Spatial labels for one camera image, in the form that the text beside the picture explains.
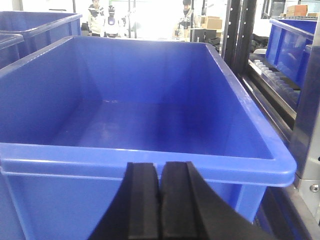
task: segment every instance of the stacked blue bin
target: stacked blue bin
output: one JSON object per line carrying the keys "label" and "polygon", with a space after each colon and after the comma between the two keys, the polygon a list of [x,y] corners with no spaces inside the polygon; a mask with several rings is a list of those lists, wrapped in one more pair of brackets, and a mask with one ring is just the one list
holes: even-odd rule
{"label": "stacked blue bin", "polygon": [[213,46],[85,36],[0,70],[0,156],[1,204],[20,223],[0,236],[22,228],[28,240],[87,239],[127,162],[161,178],[166,162],[192,161],[248,221],[296,170]]}
{"label": "stacked blue bin", "polygon": [[271,19],[265,58],[280,72],[303,87],[317,21]]}
{"label": "stacked blue bin", "polygon": [[23,41],[20,34],[0,33],[0,69],[20,59],[18,44]]}
{"label": "stacked blue bin", "polygon": [[49,44],[72,35],[81,35],[81,14],[64,12],[0,11],[0,34],[20,34],[23,58]]}

